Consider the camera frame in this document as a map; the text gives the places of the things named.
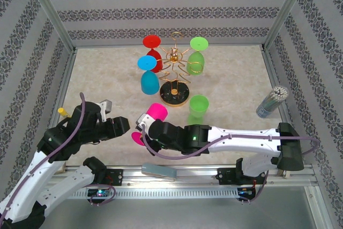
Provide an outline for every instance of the striped wall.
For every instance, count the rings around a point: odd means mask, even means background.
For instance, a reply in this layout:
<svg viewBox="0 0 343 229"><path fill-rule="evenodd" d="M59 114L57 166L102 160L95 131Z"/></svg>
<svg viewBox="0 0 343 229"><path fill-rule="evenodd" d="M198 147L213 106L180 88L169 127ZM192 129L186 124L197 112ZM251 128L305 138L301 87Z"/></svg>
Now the striped wall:
<svg viewBox="0 0 343 229"><path fill-rule="evenodd" d="M342 0L297 0L269 49L279 83L290 89L293 125L321 141L306 162L317 166L334 228L343 227L342 7Z"/></svg>
<svg viewBox="0 0 343 229"><path fill-rule="evenodd" d="M38 0L0 0L0 195L48 128L70 53Z"/></svg>
<svg viewBox="0 0 343 229"><path fill-rule="evenodd" d="M76 46L138 45L157 34L171 43L263 43L285 0L51 0Z"/></svg>

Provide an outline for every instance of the pencil holder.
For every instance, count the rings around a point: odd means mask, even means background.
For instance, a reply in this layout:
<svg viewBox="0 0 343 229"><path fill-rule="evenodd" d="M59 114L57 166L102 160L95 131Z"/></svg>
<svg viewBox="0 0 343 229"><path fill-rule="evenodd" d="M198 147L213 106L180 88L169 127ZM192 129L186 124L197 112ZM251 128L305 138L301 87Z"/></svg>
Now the pencil holder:
<svg viewBox="0 0 343 229"><path fill-rule="evenodd" d="M258 106L256 114L260 118L267 118L288 97L288 94L288 89L286 87L280 85L275 86Z"/></svg>

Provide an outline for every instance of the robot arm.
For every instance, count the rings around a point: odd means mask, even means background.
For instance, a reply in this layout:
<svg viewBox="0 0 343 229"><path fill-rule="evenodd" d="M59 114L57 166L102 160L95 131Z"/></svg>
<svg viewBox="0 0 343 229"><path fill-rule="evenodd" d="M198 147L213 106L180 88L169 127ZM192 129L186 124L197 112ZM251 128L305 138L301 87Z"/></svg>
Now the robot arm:
<svg viewBox="0 0 343 229"><path fill-rule="evenodd" d="M5 208L7 209L4 224L0 224L1 228L39 228L45 217L73 192L91 183L101 183L105 178L106 166L97 158L92 157L86 159L84 165L80 166L73 175L54 187L44 190L56 171L72 154L77 153L83 144L99 143L116 138L130 129L126 118L106 118L106 114L110 111L111 102L108 100L100 104L85 102L84 118L74 138L30 175L8 209L6 205L10 197L32 168L61 146L75 130L81 116L81 105L75 108L71 117L64 119L56 127L44 133L25 174L7 198L0 203L0 214Z"/></svg>
<svg viewBox="0 0 343 229"><path fill-rule="evenodd" d="M170 149L187 155L217 141L198 156L219 151L256 153L250 158L237 160L237 180L233 180L237 184L241 178L255 178L273 168L287 171L300 171L304 168L299 140L273 139L275 136L299 136L288 123L280 123L278 128L262 131L228 130L209 125L188 125L181 128L144 113L136 124L139 131L142 131L144 125L145 139L155 152ZM265 139L258 139L259 136L265 136Z"/></svg>

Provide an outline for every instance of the yellow object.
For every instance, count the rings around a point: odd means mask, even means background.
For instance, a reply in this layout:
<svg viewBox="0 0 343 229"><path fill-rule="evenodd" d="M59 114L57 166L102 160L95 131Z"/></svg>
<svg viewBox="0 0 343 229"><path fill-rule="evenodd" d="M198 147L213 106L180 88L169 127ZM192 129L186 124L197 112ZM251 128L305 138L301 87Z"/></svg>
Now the yellow object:
<svg viewBox="0 0 343 229"><path fill-rule="evenodd" d="M64 118L70 117L63 107L60 107L57 111Z"/></svg>

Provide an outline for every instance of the beige carpet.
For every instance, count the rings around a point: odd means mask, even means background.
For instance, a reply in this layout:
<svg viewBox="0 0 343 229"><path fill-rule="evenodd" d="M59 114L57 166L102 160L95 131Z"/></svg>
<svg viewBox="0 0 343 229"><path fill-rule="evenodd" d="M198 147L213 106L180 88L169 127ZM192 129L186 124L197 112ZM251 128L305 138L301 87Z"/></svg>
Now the beige carpet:
<svg viewBox="0 0 343 229"><path fill-rule="evenodd" d="M131 139L135 121L150 104L161 102L159 95L145 95L140 89L143 71L137 67L138 59L146 55L145 47L79 49L73 68L64 108L71 114L80 104L79 92L87 101L113 102L108 117L124 116L129 119L131 129L124 136L101 142L99 145L84 145L72 156L67 165L81 165L91 156L96 156L106 165L154 164L234 164L236 159L251 153L221 152L203 154L186 160L164 160L153 157L142 146ZM204 124L227 129L260 130L276 128L281 121L278 111L273 118L260 119L255 110L271 89L259 46L209 47L203 51L204 72L191 76L190 96L203 94L208 97L210 107L204 117ZM185 126L189 104L182 107L168 107L166 121ZM175 151L163 154L178 156Z"/></svg>

